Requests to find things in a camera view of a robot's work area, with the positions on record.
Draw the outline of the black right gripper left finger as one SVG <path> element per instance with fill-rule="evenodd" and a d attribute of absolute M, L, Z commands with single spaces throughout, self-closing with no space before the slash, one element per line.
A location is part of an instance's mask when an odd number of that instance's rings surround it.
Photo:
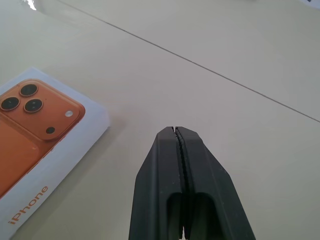
<path fill-rule="evenodd" d="M 140 167 L 134 185 L 128 240 L 180 240 L 183 180 L 179 142 L 165 127 Z"/>

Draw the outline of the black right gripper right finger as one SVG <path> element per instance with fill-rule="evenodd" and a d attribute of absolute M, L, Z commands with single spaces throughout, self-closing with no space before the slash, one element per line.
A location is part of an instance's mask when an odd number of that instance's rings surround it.
<path fill-rule="evenodd" d="M 233 181 L 200 136 L 176 127 L 186 186 L 187 240 L 256 240 Z"/>

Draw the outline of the white iPhone box lid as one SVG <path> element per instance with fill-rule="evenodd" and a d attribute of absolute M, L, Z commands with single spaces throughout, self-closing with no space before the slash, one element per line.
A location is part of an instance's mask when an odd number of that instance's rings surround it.
<path fill-rule="evenodd" d="M 110 127 L 107 109 L 32 67 L 0 86 L 0 240 L 10 240 Z"/>

